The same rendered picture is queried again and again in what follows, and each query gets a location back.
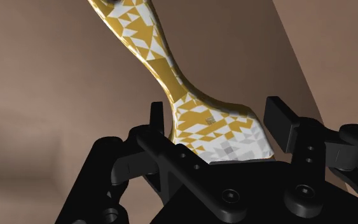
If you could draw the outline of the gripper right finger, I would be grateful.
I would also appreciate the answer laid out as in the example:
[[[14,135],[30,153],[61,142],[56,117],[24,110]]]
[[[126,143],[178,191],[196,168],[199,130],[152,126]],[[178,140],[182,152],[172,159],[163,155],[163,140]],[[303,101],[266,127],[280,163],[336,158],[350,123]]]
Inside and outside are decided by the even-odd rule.
[[[286,208],[301,218],[358,218],[358,124],[331,130],[278,96],[267,97],[263,122],[292,155]]]

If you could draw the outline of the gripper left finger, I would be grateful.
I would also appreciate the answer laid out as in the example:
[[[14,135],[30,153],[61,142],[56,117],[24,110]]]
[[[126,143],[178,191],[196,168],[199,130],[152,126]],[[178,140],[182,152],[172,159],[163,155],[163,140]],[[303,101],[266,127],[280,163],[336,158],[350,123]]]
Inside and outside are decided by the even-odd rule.
[[[129,181],[144,177],[163,202],[150,224],[238,224],[247,214],[239,187],[218,179],[229,164],[209,165],[163,133],[161,102],[151,105],[150,123],[128,138],[94,142],[55,224],[130,224],[120,200]]]

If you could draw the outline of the yellow white patterned spatula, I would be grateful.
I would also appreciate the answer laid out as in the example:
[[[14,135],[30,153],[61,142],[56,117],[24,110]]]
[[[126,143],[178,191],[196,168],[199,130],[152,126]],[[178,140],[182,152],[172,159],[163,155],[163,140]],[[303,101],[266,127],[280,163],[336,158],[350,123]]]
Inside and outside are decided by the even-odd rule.
[[[207,163],[274,156],[251,108],[209,97],[183,75],[151,0],[88,0],[112,33],[162,86],[172,111],[169,139]]]

